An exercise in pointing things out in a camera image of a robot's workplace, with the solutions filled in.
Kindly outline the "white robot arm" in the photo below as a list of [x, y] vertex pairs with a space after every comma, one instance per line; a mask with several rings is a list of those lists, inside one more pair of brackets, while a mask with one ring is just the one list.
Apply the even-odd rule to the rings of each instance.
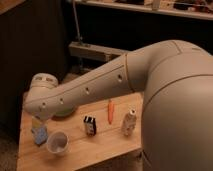
[[47, 120], [134, 92], [144, 94], [143, 171], [213, 171], [213, 55], [187, 41], [125, 53], [65, 84], [36, 74], [24, 109]]

